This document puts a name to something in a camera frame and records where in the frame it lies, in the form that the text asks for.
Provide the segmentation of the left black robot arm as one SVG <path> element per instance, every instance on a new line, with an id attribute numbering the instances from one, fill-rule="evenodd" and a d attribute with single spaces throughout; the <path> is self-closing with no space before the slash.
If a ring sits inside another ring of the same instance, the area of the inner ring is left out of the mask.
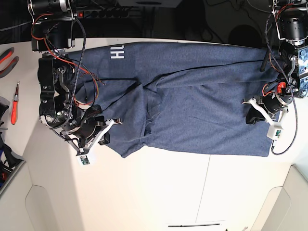
<path id="1" fill-rule="evenodd" d="M 276 115 L 302 97 L 303 46 L 285 41 L 279 75 L 258 71 L 263 51 L 198 43 L 131 43 L 89 53 L 103 82 L 98 103 L 123 126 L 112 146 L 184 147 L 214 153 L 267 144 L 279 136 Z"/>

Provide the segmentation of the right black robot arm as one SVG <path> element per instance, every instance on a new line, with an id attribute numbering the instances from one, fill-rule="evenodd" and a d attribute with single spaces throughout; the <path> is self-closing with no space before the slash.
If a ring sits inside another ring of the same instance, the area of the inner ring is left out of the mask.
<path id="1" fill-rule="evenodd" d="M 40 52 L 38 81 L 40 84 L 39 116 L 50 130 L 85 160 L 95 144 L 108 144 L 109 130 L 120 119 L 105 119 L 95 101 L 76 100 L 77 84 L 83 75 L 91 77 L 94 99 L 98 99 L 97 79 L 82 60 L 71 59 L 67 49 L 74 47 L 74 24 L 79 16 L 74 0 L 30 0 L 27 3 L 32 17 L 32 50 Z"/>

